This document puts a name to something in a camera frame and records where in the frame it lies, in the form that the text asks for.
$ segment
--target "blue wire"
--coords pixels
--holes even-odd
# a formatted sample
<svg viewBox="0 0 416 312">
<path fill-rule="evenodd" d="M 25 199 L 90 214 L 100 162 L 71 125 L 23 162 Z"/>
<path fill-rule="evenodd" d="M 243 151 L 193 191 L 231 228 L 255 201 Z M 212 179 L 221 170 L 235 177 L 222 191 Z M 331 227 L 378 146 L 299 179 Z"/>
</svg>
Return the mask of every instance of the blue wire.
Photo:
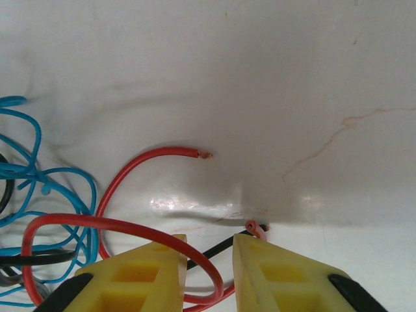
<svg viewBox="0 0 416 312">
<path fill-rule="evenodd" d="M 15 116 L 15 117 L 21 118 L 23 120 L 26 120 L 26 121 L 28 121 L 32 124 L 32 126 L 34 127 L 34 130 L 35 130 L 35 139 L 34 139 L 34 145 L 33 145 L 33 150 L 32 150 L 32 157 L 30 158 L 27 167 L 25 167 L 25 169 L 23 169 L 23 170 L 17 170 L 16 172 L 7 172 L 7 171 L 4 171 L 4 170 L 0 169 L 0 173 L 2 172 L 3 174 L 8 176 L 9 178 L 19 179 L 22 174 L 26 174 L 27 172 L 31 171 L 34 168 L 35 164 L 36 164 L 36 157 L 38 155 L 38 151 L 39 151 L 39 147 L 40 147 L 40 141 L 42 139 L 42 130 L 40 129 L 39 123 L 35 119 L 33 119 L 29 115 L 26 115 L 22 112 L 17 112 L 15 110 L 11 110 L 11 109 L 0 109 L 0 114 Z"/>
<path fill-rule="evenodd" d="M 3 217 L 0 219 L 0 228 L 12 224 L 14 221 L 24 218 L 26 216 L 42 216 L 46 215 L 46 213 L 40 211 L 26 211 L 27 206 L 30 203 L 34 190 L 37 186 L 37 183 L 42 184 L 42 194 L 47 196 L 51 190 L 55 190 L 60 192 L 72 205 L 75 210 L 75 213 L 78 215 L 94 215 L 97 203 L 97 190 L 96 184 L 92 179 L 91 175 L 86 173 L 85 171 L 78 169 L 78 168 L 65 168 L 65 167 L 58 167 L 58 168 L 51 168 L 44 171 L 39 171 L 36 168 L 36 160 L 40 148 L 40 143 L 42 139 L 42 130 L 38 122 L 26 115 L 22 112 L 18 112 L 11 109 L 6 109 L 5 107 L 13 107 L 18 106 L 26 103 L 27 100 L 23 96 L 9 96 L 9 97 L 2 97 L 0 98 L 0 114 L 5 114 L 9 116 L 14 116 L 23 120 L 28 121 L 34 127 L 35 131 L 35 140 L 32 151 L 29 153 L 18 144 L 16 141 L 8 138 L 5 135 L 0 134 L 0 140 L 4 143 L 9 145 L 13 150 L 19 153 L 26 161 L 26 165 L 22 164 L 9 164 L 9 163 L 0 163 L 0 179 L 22 179 L 24 180 L 20 185 L 17 186 L 18 190 L 22 190 L 25 187 L 29 187 L 27 195 L 25 197 L 24 202 L 22 203 L 21 207 L 15 213 L 11 213 L 10 215 Z M 83 177 L 91 188 L 91 202 L 90 207 L 88 208 L 85 203 L 72 192 L 67 187 L 55 182 L 51 179 L 48 175 L 55 174 L 55 173 L 71 173 L 77 174 Z M 65 245 L 70 243 L 72 240 L 77 242 L 75 246 L 75 253 L 76 257 L 71 261 L 68 269 L 65 273 L 57 279 L 47 279 L 42 281 L 42 283 L 60 283 L 64 281 L 71 271 L 74 269 L 75 265 L 83 267 L 85 265 L 89 265 L 94 263 L 98 258 L 98 230 L 84 228 L 80 235 L 77 234 L 79 227 L 70 227 L 67 225 L 62 225 L 62 227 L 70 234 L 67 239 L 64 239 L 61 242 L 55 244 L 39 244 L 32 247 L 33 251 L 46 251 L 52 250 L 57 248 L 63 248 Z M 85 256 L 85 262 L 82 263 L 78 260 L 80 256 L 80 252 Z M 0 248 L 0 255 L 16 255 L 21 252 L 21 247 L 9 247 L 9 248 Z M 0 297 L 7 296 L 14 292 L 23 290 L 23 287 L 16 287 L 15 289 L 11 289 L 9 291 L 5 291 L 0 293 Z M 8 305 L 8 306 L 18 306 L 18 307 L 33 307 L 33 304 L 21 304 L 17 302 L 7 302 L 7 301 L 0 301 L 0 305 Z"/>
</svg>

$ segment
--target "cable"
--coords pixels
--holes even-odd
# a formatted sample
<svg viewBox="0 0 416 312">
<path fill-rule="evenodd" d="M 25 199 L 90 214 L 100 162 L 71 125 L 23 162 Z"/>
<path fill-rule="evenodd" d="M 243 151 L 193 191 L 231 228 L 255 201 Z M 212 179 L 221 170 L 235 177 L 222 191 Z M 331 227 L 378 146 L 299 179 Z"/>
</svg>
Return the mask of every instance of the cable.
<svg viewBox="0 0 416 312">
<path fill-rule="evenodd" d="M 200 265 L 212 279 L 215 290 L 209 296 L 194 296 L 186 294 L 185 298 L 187 302 L 209 305 L 217 302 L 224 293 L 224 282 L 222 281 L 220 273 L 215 266 L 192 246 L 179 240 L 169 234 L 151 229 L 150 227 L 133 224 L 130 222 L 99 218 L 96 216 L 80 216 L 76 214 L 55 213 L 39 216 L 32 220 L 27 226 L 25 233 L 23 234 L 23 242 L 21 246 L 22 255 L 31 255 L 32 243 L 36 231 L 38 228 L 48 224 L 67 224 L 70 226 L 84 226 L 96 229 L 107 229 L 110 231 L 117 231 L 120 233 L 130 234 L 144 239 L 149 239 L 154 242 L 158 242 L 174 250 L 177 250 L 181 254 L 195 261 Z M 23 282 L 27 293 L 31 297 L 32 301 L 39 306 L 42 303 L 42 297 L 39 295 L 33 280 L 32 268 L 30 266 L 24 266 L 22 268 Z"/>
<path fill-rule="evenodd" d="M 3 154 L 0 153 L 0 163 L 8 163 L 6 157 L 3 156 Z M 3 193 L 3 197 L 0 200 L 0 213 L 2 213 L 7 204 L 9 203 L 14 190 L 14 180 L 13 179 L 7 179 L 6 180 L 6 188 L 5 192 Z"/>
<path fill-rule="evenodd" d="M 256 221 L 249 220 L 246 222 L 246 230 L 249 234 L 256 236 L 258 239 L 263 241 L 267 241 L 266 233 L 263 230 L 263 226 L 259 225 Z M 234 283 L 230 285 L 223 293 L 221 299 L 211 305 L 194 305 L 193 307 L 188 307 L 184 309 L 186 312 L 200 312 L 209 309 L 210 307 L 214 306 L 215 304 L 225 300 L 226 298 L 230 297 L 235 292 L 235 285 Z"/>
<path fill-rule="evenodd" d="M 265 231 L 265 232 L 268 231 L 268 226 L 266 226 L 264 224 L 260 224 L 260 226 L 263 229 L 263 231 Z M 244 231 L 241 231 L 240 233 L 237 233 L 237 234 L 251 235 L 251 233 L 249 231 L 247 231 L 246 229 Z M 220 254 L 224 250 L 227 250 L 231 246 L 233 246 L 233 241 L 234 241 L 234 235 L 231 236 L 231 237 L 228 237 L 226 240 L 223 240 L 222 242 L 213 246 L 212 248 L 209 248 L 206 252 L 203 252 L 202 254 L 204 256 L 206 256 L 208 259 L 210 259 L 210 258 Z M 197 266 L 197 264 L 194 261 L 188 260 L 187 270 L 190 270 L 190 269 L 192 269 L 196 266 Z"/>
<path fill-rule="evenodd" d="M 35 137 L 32 150 L 27 151 L 18 142 L 0 133 L 0 140 L 2 140 L 5 144 L 7 144 L 16 153 L 20 154 L 21 157 L 23 157 L 25 161 L 25 164 L 11 164 L 8 162 L 0 162 L 0 179 L 6 180 L 6 186 L 10 185 L 9 181 L 13 181 L 15 179 L 22 179 L 23 182 L 16 187 L 17 190 L 22 190 L 26 187 L 28 188 L 26 197 L 21 207 L 17 209 L 16 212 L 10 213 L 9 215 L 0 218 L 0 228 L 8 226 L 12 224 L 13 222 L 15 222 L 16 220 L 25 218 L 27 216 L 40 216 L 40 215 L 45 214 L 40 211 L 27 211 L 27 207 L 29 203 L 31 202 L 32 196 L 34 194 L 34 190 L 39 183 L 42 186 L 43 195 L 46 196 L 51 191 L 53 192 L 57 191 L 61 193 L 65 198 L 68 199 L 68 201 L 71 203 L 71 206 L 75 209 L 75 213 L 84 214 L 84 215 L 85 214 L 93 215 L 95 213 L 97 195 L 96 195 L 96 186 L 91 175 L 89 175 L 88 173 L 78 168 L 52 168 L 52 169 L 48 169 L 44 171 L 37 169 L 36 163 L 37 163 L 38 151 L 39 151 L 40 143 L 42 139 L 42 131 L 40 129 L 38 122 L 34 118 L 22 112 L 18 112 L 12 109 L 5 108 L 5 107 L 9 107 L 9 108 L 15 107 L 18 105 L 25 104 L 26 102 L 27 100 L 22 96 L 10 96 L 10 97 L 0 98 L 0 114 L 9 115 L 12 117 L 25 120 L 26 122 L 29 122 L 33 126 L 34 137 Z M 72 192 L 70 189 L 54 181 L 51 178 L 51 174 L 55 174 L 55 173 L 77 174 L 85 178 L 91 188 L 91 202 L 90 202 L 89 207 L 87 207 L 87 205 L 84 204 L 84 202 L 78 197 L 76 193 Z M 59 248 L 65 247 L 65 245 L 70 243 L 72 240 L 75 240 L 77 241 L 75 251 L 74 251 L 76 257 L 73 256 L 74 252 L 67 252 L 66 255 L 59 255 L 58 257 L 45 255 L 41 257 L 36 256 L 36 258 L 32 258 L 32 259 L 24 258 L 23 256 L 18 256 L 17 258 L 16 257 L 11 258 L 14 260 L 12 260 L 10 264 L 16 263 L 15 261 L 17 260 L 28 261 L 26 262 L 28 265 L 33 265 L 33 264 L 41 265 L 41 264 L 45 264 L 46 263 L 45 261 L 47 261 L 48 263 L 56 263 L 59 260 L 59 258 L 62 261 L 71 260 L 71 263 L 67 271 L 60 278 L 39 281 L 40 285 L 46 289 L 46 287 L 43 286 L 42 283 L 59 283 L 65 280 L 70 274 L 70 272 L 73 270 L 75 265 L 83 267 L 85 265 L 94 263 L 98 256 L 98 232 L 97 230 L 84 228 L 82 232 L 78 233 L 79 227 L 71 228 L 70 226 L 65 226 L 65 225 L 63 225 L 63 227 L 69 233 L 68 238 L 64 239 L 61 242 L 54 243 L 54 244 L 36 245 L 33 247 L 33 250 L 36 252 L 44 252 L 44 251 L 59 249 Z M 81 261 L 80 259 L 78 259 L 78 257 L 81 255 L 81 252 L 84 253 L 85 255 L 85 261 Z M 21 253 L 20 246 L 0 248 L 0 257 L 1 256 L 10 257 L 10 256 L 15 256 L 20 253 Z M 9 261 L 10 258 L 3 258 L 3 260 Z M 10 291 L 2 292 L 0 293 L 0 297 L 6 296 L 10 293 L 11 293 Z M 10 305 L 31 306 L 31 305 L 25 305 L 25 304 L 20 304 L 20 303 L 15 303 L 15 302 L 3 302 L 3 301 L 0 302 L 0 305 L 1 304 L 6 304 L 9 306 Z"/>
<path fill-rule="evenodd" d="M 0 267 L 22 267 L 25 265 L 54 265 L 57 263 L 62 263 L 70 261 L 77 253 L 75 250 L 44 250 L 41 252 L 34 252 L 33 255 L 22 256 L 22 255 L 12 255 L 12 256 L 0 256 Z"/>
<path fill-rule="evenodd" d="M 20 286 L 24 287 L 23 284 L 23 277 L 21 274 L 18 274 L 16 271 L 14 271 L 12 268 L 10 268 L 9 266 L 5 266 L 2 268 L 2 270 L 4 271 L 5 274 L 8 275 L 8 277 L 2 275 L 3 279 L 9 279 L 8 282 L 10 283 L 9 286 L 13 286 L 15 284 L 20 284 Z M 46 299 L 51 292 L 49 291 L 49 289 L 42 284 L 42 282 L 35 278 L 34 279 L 35 283 L 36 283 L 36 288 L 38 289 L 38 292 L 40 293 L 40 295 L 42 296 L 43 299 Z"/>
<path fill-rule="evenodd" d="M 116 175 L 116 177 L 111 181 L 109 187 L 105 191 L 101 201 L 98 204 L 96 216 L 103 216 L 104 211 L 107 208 L 107 205 L 110 202 L 110 199 L 120 183 L 124 180 L 125 177 L 138 165 L 141 163 L 160 156 L 168 156 L 168 155 L 177 155 L 177 156 L 186 156 L 186 157 L 193 157 L 193 158 L 202 158 L 208 159 L 211 158 L 213 155 L 207 151 L 199 151 L 194 148 L 178 148 L 178 147 L 169 147 L 169 148 L 157 148 L 151 151 L 144 152 L 139 156 L 136 156 L 134 159 L 129 161 Z M 99 231 L 99 254 L 101 258 L 106 259 L 110 257 L 110 254 L 105 249 L 102 234 Z"/>
</svg>

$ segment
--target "rectangular hole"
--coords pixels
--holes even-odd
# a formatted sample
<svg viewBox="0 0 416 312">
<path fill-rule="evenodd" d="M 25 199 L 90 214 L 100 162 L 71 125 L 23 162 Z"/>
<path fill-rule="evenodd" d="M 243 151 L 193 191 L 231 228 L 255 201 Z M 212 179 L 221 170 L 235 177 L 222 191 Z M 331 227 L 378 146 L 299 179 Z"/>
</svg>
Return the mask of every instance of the rectangular hole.
<svg viewBox="0 0 416 312">
<path fill-rule="evenodd" d="M 300 268 L 294 265 L 280 265 L 275 263 L 263 263 L 261 271 L 267 281 L 282 283 L 301 283 L 307 281 L 306 275 Z"/>
<path fill-rule="evenodd" d="M 155 281 L 159 266 L 142 263 L 124 265 L 112 281 L 151 283 Z"/>
<path fill-rule="evenodd" d="M 318 293 L 276 293 L 274 299 L 281 312 L 334 312 Z"/>
<path fill-rule="evenodd" d="M 101 297 L 100 312 L 140 312 L 146 295 L 137 292 L 105 292 Z"/>
</svg>

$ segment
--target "exposed copper wire tip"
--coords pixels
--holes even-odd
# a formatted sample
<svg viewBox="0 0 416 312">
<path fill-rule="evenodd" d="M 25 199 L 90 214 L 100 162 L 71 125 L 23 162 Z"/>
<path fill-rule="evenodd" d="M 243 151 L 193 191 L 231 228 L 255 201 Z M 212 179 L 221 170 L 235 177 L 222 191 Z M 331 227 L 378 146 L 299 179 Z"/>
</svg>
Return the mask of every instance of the exposed copper wire tip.
<svg viewBox="0 0 416 312">
<path fill-rule="evenodd" d="M 209 159 L 209 158 L 213 158 L 214 155 L 208 151 L 198 151 L 198 157 L 202 159 Z"/>
</svg>

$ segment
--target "red wire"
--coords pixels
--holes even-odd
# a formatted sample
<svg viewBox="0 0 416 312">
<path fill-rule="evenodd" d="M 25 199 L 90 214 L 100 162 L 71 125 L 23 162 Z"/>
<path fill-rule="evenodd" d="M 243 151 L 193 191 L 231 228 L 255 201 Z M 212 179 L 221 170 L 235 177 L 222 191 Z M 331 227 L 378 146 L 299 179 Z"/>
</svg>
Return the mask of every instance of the red wire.
<svg viewBox="0 0 416 312">
<path fill-rule="evenodd" d="M 99 202 L 96 216 L 103 216 L 104 211 L 107 208 L 107 205 L 110 202 L 110 199 L 120 183 L 124 180 L 125 177 L 138 165 L 141 163 L 155 158 L 159 156 L 168 156 L 168 155 L 177 155 L 177 156 L 186 156 L 186 157 L 194 157 L 198 158 L 201 157 L 202 159 L 207 159 L 212 157 L 211 153 L 208 153 L 206 151 L 199 151 L 194 148 L 178 148 L 178 147 L 168 147 L 168 148 L 156 148 L 151 151 L 146 151 L 143 154 L 140 154 L 139 156 L 136 156 L 134 159 L 129 161 L 116 175 L 116 177 L 111 181 L 109 187 L 105 191 L 103 197 L 101 198 L 101 201 Z M 98 231 L 99 235 L 99 255 L 101 258 L 106 259 L 110 257 L 110 254 L 106 250 L 101 232 Z"/>
<path fill-rule="evenodd" d="M 254 220 L 249 220 L 246 222 L 246 230 L 250 232 L 250 234 L 256 236 L 258 239 L 262 241 L 267 241 L 266 233 L 261 228 L 261 226 Z M 210 305 L 194 305 L 193 307 L 188 307 L 184 309 L 184 312 L 200 312 L 206 309 L 209 309 L 212 306 L 215 306 L 217 303 L 225 300 L 226 298 L 230 297 L 233 293 L 235 293 L 235 285 L 234 283 L 230 285 L 223 293 L 221 299 L 219 301 L 210 304 Z"/>
<path fill-rule="evenodd" d="M 117 231 L 120 233 L 130 234 L 151 241 L 158 242 L 167 247 L 171 247 L 177 250 L 181 254 L 187 256 L 200 265 L 209 277 L 214 282 L 215 290 L 209 296 L 193 296 L 187 295 L 187 302 L 194 304 L 201 304 L 203 306 L 217 303 L 224 293 L 224 282 L 222 281 L 220 273 L 217 271 L 215 266 L 204 256 L 202 253 L 197 251 L 192 246 L 179 240 L 169 234 L 151 229 L 150 227 L 133 224 L 130 222 L 114 220 L 109 218 L 98 218 L 96 216 L 85 216 L 77 214 L 67 213 L 52 213 L 44 216 L 39 216 L 32 220 L 27 226 L 25 233 L 23 234 L 23 242 L 21 246 L 21 255 L 32 254 L 33 239 L 38 228 L 48 224 L 66 224 L 69 226 L 84 226 L 96 229 L 107 229 L 110 231 Z M 34 283 L 33 272 L 31 266 L 22 267 L 22 276 L 27 293 L 31 297 L 32 301 L 39 306 L 43 299 L 40 296 L 38 289 Z"/>
</svg>

